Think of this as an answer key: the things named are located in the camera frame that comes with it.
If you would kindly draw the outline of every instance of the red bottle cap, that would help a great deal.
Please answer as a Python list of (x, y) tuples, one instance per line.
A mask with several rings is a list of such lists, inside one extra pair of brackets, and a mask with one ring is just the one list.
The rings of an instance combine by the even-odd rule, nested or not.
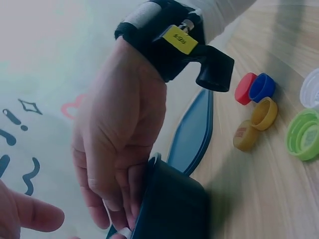
[(251, 102), (251, 99), (249, 98), (249, 90), (256, 78), (257, 75), (250, 72), (241, 79), (235, 90), (236, 101), (244, 106)]

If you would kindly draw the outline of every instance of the white sleeve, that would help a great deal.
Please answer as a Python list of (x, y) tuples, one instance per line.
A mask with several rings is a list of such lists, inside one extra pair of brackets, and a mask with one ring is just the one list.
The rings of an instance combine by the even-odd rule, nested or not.
[(256, 0), (176, 0), (193, 9), (201, 9), (204, 21), (205, 39), (208, 44), (223, 33)]

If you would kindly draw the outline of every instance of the blue tray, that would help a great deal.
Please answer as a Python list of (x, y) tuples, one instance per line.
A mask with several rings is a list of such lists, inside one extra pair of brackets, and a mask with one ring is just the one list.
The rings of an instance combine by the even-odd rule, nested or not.
[(213, 133), (213, 92), (202, 90), (181, 120), (167, 163), (189, 176), (203, 158)]

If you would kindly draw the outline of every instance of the black wrist strap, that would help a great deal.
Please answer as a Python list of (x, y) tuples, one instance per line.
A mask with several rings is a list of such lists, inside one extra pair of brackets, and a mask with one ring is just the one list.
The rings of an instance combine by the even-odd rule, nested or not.
[[(201, 72), (196, 79), (197, 84), (210, 90), (227, 92), (234, 60), (205, 45), (203, 22), (201, 17), (193, 12), (194, 9), (174, 0), (151, 0), (140, 5), (119, 24), (115, 38), (122, 36), (143, 54), (166, 83), (173, 80), (189, 62), (194, 61), (202, 64)], [(187, 36), (184, 36), (190, 36), (198, 43), (192, 52), (187, 54), (164, 39), (164, 34), (170, 27), (181, 26), (186, 19), (190, 19), (194, 26), (187, 31)], [(174, 37), (184, 41), (178, 34)]]

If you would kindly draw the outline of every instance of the hand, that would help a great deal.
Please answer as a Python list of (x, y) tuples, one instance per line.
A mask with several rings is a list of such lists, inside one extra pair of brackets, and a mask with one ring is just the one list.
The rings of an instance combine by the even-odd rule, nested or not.
[(64, 213), (60, 209), (14, 192), (0, 180), (0, 239), (20, 238), (20, 227), (52, 232), (63, 221)]
[(117, 230), (134, 228), (165, 101), (158, 72), (119, 38), (80, 106), (72, 143), (81, 191), (100, 228), (109, 227), (108, 213)]

